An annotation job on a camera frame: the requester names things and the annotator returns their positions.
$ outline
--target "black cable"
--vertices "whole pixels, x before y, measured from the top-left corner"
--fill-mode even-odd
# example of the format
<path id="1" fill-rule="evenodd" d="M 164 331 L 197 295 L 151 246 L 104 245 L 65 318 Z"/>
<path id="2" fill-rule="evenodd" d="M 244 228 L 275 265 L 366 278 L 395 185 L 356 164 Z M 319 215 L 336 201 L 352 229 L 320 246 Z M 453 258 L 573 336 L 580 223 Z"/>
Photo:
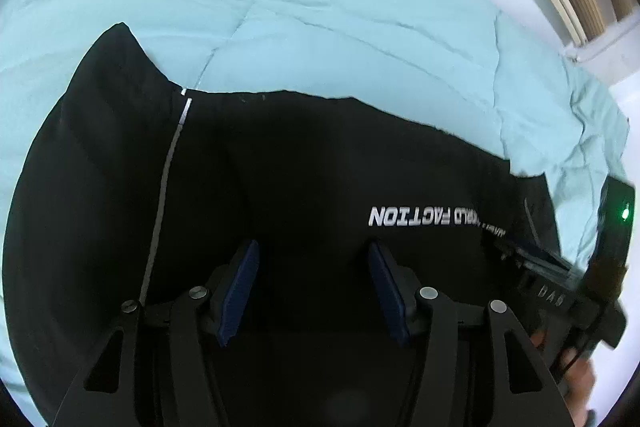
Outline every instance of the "black cable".
<path id="1" fill-rule="evenodd" d="M 580 348 L 577 350 L 577 352 L 575 353 L 575 356 L 571 359 L 571 361 L 560 372 L 560 378 L 564 378 L 564 375 L 567 374 L 569 369 L 571 369 L 573 367 L 574 363 L 576 363 L 578 361 L 578 359 L 584 354 L 584 352 L 587 350 L 587 346 L 589 346 L 591 340 L 592 340 L 592 338 L 588 337 L 582 343 L 582 346 L 580 346 Z"/>

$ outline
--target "metal screw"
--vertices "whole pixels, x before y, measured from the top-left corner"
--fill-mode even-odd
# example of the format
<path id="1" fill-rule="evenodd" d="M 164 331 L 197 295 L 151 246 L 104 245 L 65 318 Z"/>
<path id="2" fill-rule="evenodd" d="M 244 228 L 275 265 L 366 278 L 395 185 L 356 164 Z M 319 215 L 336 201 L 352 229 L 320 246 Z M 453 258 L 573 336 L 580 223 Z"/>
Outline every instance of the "metal screw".
<path id="1" fill-rule="evenodd" d="M 504 313 L 507 311 L 507 305 L 502 301 L 491 301 L 491 309 L 496 313 Z"/>
<path id="2" fill-rule="evenodd" d="M 138 309 L 138 301 L 124 301 L 120 309 L 123 313 L 133 313 Z"/>
<path id="3" fill-rule="evenodd" d="M 423 299 L 429 299 L 430 301 L 432 301 L 437 296 L 438 291 L 436 290 L 436 288 L 432 288 L 431 286 L 420 288 L 420 297 L 422 297 Z"/>
<path id="4" fill-rule="evenodd" d="M 189 290 L 189 296 L 192 299 L 202 299 L 208 292 L 204 286 L 195 286 Z"/>

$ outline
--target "bed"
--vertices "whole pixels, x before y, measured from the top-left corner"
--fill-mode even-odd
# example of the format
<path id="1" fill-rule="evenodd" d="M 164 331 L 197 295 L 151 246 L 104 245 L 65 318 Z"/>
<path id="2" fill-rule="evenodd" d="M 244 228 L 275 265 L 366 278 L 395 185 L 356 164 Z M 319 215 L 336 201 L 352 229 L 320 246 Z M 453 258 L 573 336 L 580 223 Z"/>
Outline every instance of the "bed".
<path id="1" fill-rule="evenodd" d="M 26 153 L 81 57 L 126 22 L 172 81 L 212 92 L 354 96 L 544 172 L 561 254 L 584 269 L 600 188 L 625 177 L 628 123 L 596 78 L 561 57 L 531 0 L 0 0 L 0 231 Z M 44 425 L 4 315 L 0 378 Z"/>

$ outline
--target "finger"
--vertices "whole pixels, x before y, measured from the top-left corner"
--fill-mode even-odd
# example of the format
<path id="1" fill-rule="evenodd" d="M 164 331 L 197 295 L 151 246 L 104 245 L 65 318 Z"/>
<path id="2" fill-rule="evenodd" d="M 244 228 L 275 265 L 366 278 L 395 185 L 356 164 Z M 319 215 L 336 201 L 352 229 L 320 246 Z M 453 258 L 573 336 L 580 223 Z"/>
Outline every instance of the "finger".
<path id="1" fill-rule="evenodd" d="M 578 351 L 575 349 L 575 347 L 572 347 L 572 349 L 567 349 L 563 354 L 562 354 L 562 368 L 567 367 L 567 365 L 569 365 L 572 360 L 575 358 L 575 355 L 578 354 Z"/>
<path id="2" fill-rule="evenodd" d="M 588 400 L 595 386 L 596 376 L 590 360 L 580 359 L 564 375 L 570 394 L 576 399 Z"/>
<path id="3" fill-rule="evenodd" d="M 544 341 L 545 341 L 544 330 L 538 330 L 533 335 L 531 335 L 531 342 L 536 347 L 540 347 Z"/>
<path id="4" fill-rule="evenodd" d="M 575 425 L 582 427 L 586 422 L 587 403 L 595 385 L 593 364 L 590 360 L 578 359 L 567 371 L 565 380 L 569 385 L 569 393 L 565 397 L 567 409 Z"/>

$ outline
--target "blue gripper pad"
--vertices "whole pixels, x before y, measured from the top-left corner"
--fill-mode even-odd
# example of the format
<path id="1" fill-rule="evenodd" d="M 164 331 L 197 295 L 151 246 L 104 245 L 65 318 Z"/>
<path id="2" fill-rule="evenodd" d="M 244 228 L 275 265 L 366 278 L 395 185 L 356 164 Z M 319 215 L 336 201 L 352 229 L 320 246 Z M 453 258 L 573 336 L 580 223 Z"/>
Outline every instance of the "blue gripper pad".
<path id="1" fill-rule="evenodd" d="M 410 334 L 406 327 L 404 301 L 380 247 L 375 243 L 369 247 L 369 272 L 391 337 L 401 346 L 405 346 L 409 342 Z"/>
<path id="2" fill-rule="evenodd" d="M 237 332 L 249 300 L 249 293 L 254 285 L 255 276 L 260 264 L 260 248 L 257 241 L 252 241 L 244 251 L 239 252 L 229 263 L 229 270 L 235 269 L 233 278 L 222 301 L 220 325 L 216 332 L 220 346 L 226 346 Z"/>

